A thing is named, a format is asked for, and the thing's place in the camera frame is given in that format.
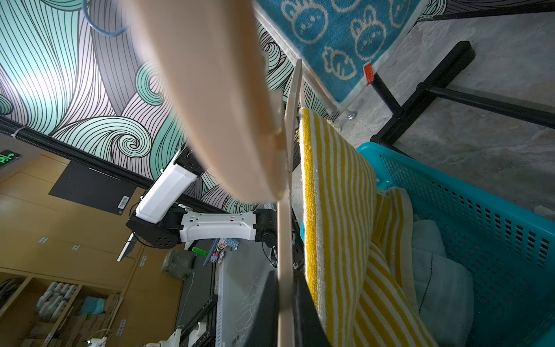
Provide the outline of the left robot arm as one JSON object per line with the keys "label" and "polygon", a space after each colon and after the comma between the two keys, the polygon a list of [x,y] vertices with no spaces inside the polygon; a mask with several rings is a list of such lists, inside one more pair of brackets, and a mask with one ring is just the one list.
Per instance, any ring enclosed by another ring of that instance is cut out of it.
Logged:
{"label": "left robot arm", "polygon": [[205,172],[184,145],[170,160],[127,221],[132,237],[167,250],[201,239],[244,239],[277,247],[277,213],[269,209],[239,214],[186,211],[177,199]]}

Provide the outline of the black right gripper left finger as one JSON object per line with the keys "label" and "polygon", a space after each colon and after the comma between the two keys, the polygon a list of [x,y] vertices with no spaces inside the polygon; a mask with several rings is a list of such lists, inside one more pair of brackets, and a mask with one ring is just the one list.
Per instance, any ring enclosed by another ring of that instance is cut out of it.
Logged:
{"label": "black right gripper left finger", "polygon": [[278,344],[279,285],[276,271],[268,273],[257,314],[244,346],[276,347]]}

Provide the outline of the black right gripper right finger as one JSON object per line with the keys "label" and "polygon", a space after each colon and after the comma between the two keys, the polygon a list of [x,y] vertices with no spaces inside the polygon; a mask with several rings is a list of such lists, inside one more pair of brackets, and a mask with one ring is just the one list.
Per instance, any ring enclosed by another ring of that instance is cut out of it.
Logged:
{"label": "black right gripper right finger", "polygon": [[305,275],[293,272],[293,319],[296,346],[330,347]]}

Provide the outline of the light blue terry towel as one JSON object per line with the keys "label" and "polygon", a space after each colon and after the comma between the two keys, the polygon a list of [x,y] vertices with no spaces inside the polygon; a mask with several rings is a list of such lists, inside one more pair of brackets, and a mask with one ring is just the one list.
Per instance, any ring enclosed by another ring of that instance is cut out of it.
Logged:
{"label": "light blue terry towel", "polygon": [[413,224],[412,260],[424,325],[439,346],[465,346],[474,318],[473,279],[469,270],[447,257],[434,221]]}

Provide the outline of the yellow striped towel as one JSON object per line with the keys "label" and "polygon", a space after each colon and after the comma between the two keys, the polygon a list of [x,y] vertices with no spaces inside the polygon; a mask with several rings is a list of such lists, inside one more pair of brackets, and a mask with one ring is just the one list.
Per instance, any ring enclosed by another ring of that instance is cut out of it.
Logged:
{"label": "yellow striped towel", "polygon": [[334,127],[299,112],[306,280],[332,346],[435,346],[416,302],[413,208]]}

